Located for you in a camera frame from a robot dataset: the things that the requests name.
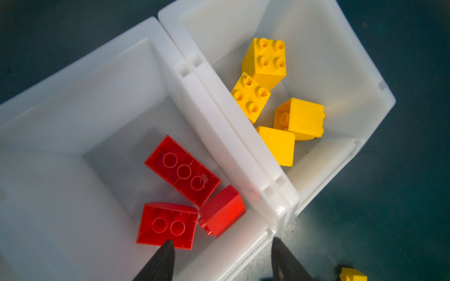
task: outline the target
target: lego brick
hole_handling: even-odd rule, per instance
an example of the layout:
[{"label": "lego brick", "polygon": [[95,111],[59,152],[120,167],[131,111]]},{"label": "lego brick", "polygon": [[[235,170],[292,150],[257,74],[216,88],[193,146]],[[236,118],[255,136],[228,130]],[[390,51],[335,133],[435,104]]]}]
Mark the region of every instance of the lego brick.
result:
[{"label": "lego brick", "polygon": [[252,124],[258,119],[271,95],[245,72],[242,73],[231,94]]},{"label": "lego brick", "polygon": [[198,223],[209,236],[219,237],[245,214],[239,192],[231,185],[200,208]]},{"label": "lego brick", "polygon": [[254,38],[242,61],[241,70],[271,91],[286,76],[284,42]]},{"label": "lego brick", "polygon": [[275,110],[274,129],[295,133],[295,140],[320,138],[324,133],[325,108],[317,103],[290,98]]},{"label": "lego brick", "polygon": [[342,268],[341,281],[367,281],[367,276],[354,268]]},{"label": "lego brick", "polygon": [[292,167],[294,162],[295,134],[289,131],[259,126],[256,131],[281,166]]},{"label": "lego brick", "polygon": [[211,196],[221,180],[166,136],[145,164],[197,207]]},{"label": "lego brick", "polygon": [[161,246],[168,239],[175,248],[192,249],[198,211],[194,207],[152,202],[144,205],[137,244]]}]

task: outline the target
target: red lego brick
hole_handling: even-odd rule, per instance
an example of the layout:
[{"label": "red lego brick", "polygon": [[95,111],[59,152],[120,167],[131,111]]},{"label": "red lego brick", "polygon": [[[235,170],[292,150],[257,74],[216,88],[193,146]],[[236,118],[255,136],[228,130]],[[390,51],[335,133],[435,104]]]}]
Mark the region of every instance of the red lego brick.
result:
[{"label": "red lego brick", "polygon": [[161,246],[172,239],[177,249],[190,250],[198,211],[194,207],[152,202],[144,205],[137,244]]},{"label": "red lego brick", "polygon": [[197,207],[205,204],[221,182],[169,136],[162,140],[145,164]]},{"label": "red lego brick", "polygon": [[222,190],[216,197],[200,208],[200,226],[209,236],[219,237],[245,214],[241,195],[231,185]]}]

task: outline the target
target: yellow square block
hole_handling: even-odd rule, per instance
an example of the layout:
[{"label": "yellow square block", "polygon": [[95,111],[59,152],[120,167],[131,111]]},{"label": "yellow square block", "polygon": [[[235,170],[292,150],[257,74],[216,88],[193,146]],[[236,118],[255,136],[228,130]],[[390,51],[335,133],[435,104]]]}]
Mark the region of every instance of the yellow square block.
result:
[{"label": "yellow square block", "polygon": [[286,76],[284,42],[254,38],[242,61],[241,70],[268,91],[272,90]]},{"label": "yellow square block", "polygon": [[341,281],[367,281],[367,276],[354,268],[342,268]]},{"label": "yellow square block", "polygon": [[266,88],[261,87],[245,72],[239,78],[231,94],[252,124],[258,119],[271,95]]},{"label": "yellow square block", "polygon": [[281,166],[292,167],[294,163],[295,134],[288,131],[259,126],[256,131]]},{"label": "yellow square block", "polygon": [[320,138],[324,133],[325,107],[291,98],[275,110],[274,129],[295,133],[295,140]]}]

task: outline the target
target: white bin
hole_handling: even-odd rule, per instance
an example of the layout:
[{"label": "white bin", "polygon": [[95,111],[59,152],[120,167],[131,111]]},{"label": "white bin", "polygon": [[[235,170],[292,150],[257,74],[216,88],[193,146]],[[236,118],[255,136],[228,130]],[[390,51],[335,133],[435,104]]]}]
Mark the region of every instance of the white bin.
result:
[{"label": "white bin", "polygon": [[175,280],[223,280],[271,241],[283,199],[193,68],[150,18],[0,106],[4,276],[132,280],[157,249],[135,243],[144,203],[190,205],[144,165],[166,134],[247,207],[218,239],[197,227]]},{"label": "white bin", "polygon": [[[356,155],[395,104],[335,0],[177,0],[158,18],[275,182],[288,210],[284,224]],[[255,127],[272,127],[275,109],[291,97],[325,106],[323,137],[296,142],[292,168],[280,168],[230,95],[254,37],[285,41],[287,67]]]}]

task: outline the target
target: table surface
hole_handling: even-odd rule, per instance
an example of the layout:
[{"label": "table surface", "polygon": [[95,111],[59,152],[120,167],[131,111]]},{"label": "table surface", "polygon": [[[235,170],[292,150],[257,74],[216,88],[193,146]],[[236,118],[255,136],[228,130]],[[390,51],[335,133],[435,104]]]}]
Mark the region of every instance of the table surface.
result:
[{"label": "table surface", "polygon": [[[0,4],[0,102],[150,16],[169,0]],[[450,2],[339,0],[397,104],[361,152],[280,234],[317,280],[450,276]],[[236,277],[272,275],[266,247]]]}]

